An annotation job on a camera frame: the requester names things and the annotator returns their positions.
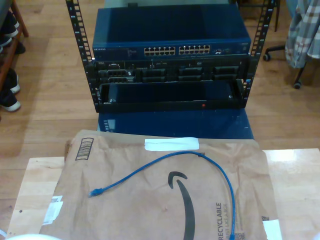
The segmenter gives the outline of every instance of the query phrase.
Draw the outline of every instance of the blue network switch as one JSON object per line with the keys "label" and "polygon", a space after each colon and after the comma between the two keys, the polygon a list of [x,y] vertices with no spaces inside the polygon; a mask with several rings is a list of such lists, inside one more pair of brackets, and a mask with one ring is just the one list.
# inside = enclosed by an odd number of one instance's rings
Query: blue network switch
{"label": "blue network switch", "polygon": [[248,54],[251,39],[235,4],[101,8],[97,61],[189,59]]}

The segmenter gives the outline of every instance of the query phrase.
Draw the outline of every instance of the black rack shelf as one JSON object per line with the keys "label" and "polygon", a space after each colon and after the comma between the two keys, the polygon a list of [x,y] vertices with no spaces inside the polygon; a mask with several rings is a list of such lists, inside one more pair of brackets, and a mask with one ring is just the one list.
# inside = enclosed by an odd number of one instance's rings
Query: black rack shelf
{"label": "black rack shelf", "polygon": [[[243,99],[241,106],[244,108],[247,104],[254,77],[257,71],[258,63],[262,54],[262,49],[265,44],[267,32],[269,29],[271,17],[276,5],[276,0],[262,0],[260,5],[261,13],[258,19],[255,36],[252,41],[252,49],[250,52],[250,64],[247,73],[244,74],[243,81]],[[88,38],[85,30],[84,21],[78,0],[66,0],[71,24],[73,27],[74,36],[77,42],[78,50],[81,56],[82,64],[89,84],[91,96],[94,102],[96,112],[100,112],[103,107],[101,98],[100,86],[98,84],[98,70],[94,66],[94,58],[92,58]]]}

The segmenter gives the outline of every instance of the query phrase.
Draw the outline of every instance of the sneaker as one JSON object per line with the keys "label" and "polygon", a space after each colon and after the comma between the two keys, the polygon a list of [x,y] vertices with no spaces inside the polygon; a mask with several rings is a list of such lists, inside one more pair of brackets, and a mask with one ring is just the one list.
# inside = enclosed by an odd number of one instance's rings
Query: sneaker
{"label": "sneaker", "polygon": [[0,29],[0,34],[3,34],[7,37],[13,38],[18,35],[18,30],[16,29],[13,22],[11,22],[10,14],[8,13],[4,19],[2,27]]}
{"label": "sneaker", "polygon": [[21,104],[9,89],[4,88],[0,91],[0,106],[8,112],[14,112],[21,107]]}
{"label": "sneaker", "polygon": [[3,87],[5,89],[10,89],[13,94],[20,91],[19,76],[12,68],[9,68],[8,73],[6,74]]}
{"label": "sneaker", "polygon": [[16,29],[20,26],[19,22],[17,21],[17,19],[15,18],[12,12],[8,11],[6,18],[8,18],[8,21],[10,21],[11,24],[13,24]]}
{"label": "sneaker", "polygon": [[26,51],[25,46],[18,41],[14,54],[23,54]]}
{"label": "sneaker", "polygon": [[0,46],[5,47],[12,42],[12,38],[9,36],[0,36]]}

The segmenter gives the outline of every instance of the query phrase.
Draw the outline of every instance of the checkered fabric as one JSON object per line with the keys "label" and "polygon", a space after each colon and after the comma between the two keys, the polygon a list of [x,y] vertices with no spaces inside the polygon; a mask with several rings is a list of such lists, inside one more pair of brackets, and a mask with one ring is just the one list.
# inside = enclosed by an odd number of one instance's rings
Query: checkered fabric
{"label": "checkered fabric", "polygon": [[320,0],[298,0],[285,56],[293,68],[303,68],[310,58],[320,59]]}

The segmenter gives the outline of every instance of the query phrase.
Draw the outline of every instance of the amazon smile logo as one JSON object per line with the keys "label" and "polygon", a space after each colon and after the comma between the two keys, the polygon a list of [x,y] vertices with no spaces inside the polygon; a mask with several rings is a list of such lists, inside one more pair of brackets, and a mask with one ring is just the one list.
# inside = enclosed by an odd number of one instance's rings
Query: amazon smile logo
{"label": "amazon smile logo", "polygon": [[[179,171],[172,171],[168,175],[168,184],[171,189],[174,189],[174,176],[181,177],[183,179],[188,179],[186,175]],[[185,227],[184,227],[184,237],[183,240],[193,240],[195,237],[195,229],[196,229],[196,219],[195,219],[195,210],[192,204],[192,200],[190,194],[185,187],[185,185],[177,179],[176,182],[180,188],[183,203],[184,203],[184,212],[185,212]]]}

